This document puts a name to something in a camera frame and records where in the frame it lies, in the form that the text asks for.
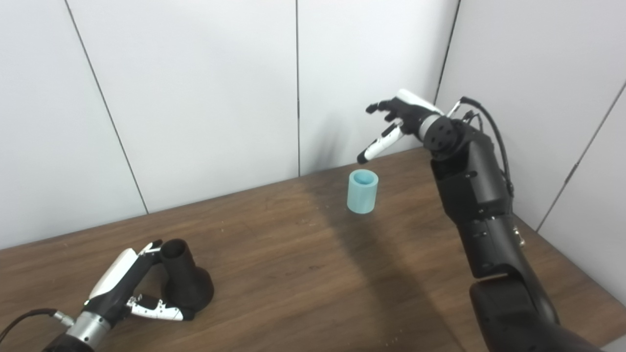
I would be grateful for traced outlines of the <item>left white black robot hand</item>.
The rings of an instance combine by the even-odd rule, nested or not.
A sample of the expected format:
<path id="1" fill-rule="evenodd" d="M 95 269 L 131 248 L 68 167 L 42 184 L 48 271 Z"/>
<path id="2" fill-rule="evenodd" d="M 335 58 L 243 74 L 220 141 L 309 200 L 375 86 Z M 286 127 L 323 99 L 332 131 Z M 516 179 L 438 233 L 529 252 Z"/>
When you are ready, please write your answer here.
<path id="1" fill-rule="evenodd" d="M 162 240 L 151 242 L 141 251 L 123 250 L 96 283 L 82 312 L 96 314 L 111 327 L 135 315 L 166 321 L 192 321 L 195 312 L 149 295 L 135 295 L 135 289 L 150 269 L 161 263 Z"/>

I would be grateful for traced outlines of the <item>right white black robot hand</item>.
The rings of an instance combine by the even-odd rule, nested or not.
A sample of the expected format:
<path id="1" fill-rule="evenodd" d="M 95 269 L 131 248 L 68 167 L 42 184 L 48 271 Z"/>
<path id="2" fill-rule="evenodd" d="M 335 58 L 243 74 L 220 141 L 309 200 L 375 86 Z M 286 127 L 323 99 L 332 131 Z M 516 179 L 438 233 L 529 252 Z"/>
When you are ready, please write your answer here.
<path id="1" fill-rule="evenodd" d="M 422 124 L 427 119 L 431 117 L 437 119 L 445 115 L 432 103 L 406 89 L 400 89 L 393 98 L 372 103 L 366 109 L 368 114 L 378 111 L 387 112 L 384 120 L 390 125 L 380 134 L 380 137 L 358 154 L 357 163 L 360 165 L 374 159 L 403 136 L 418 135 Z"/>

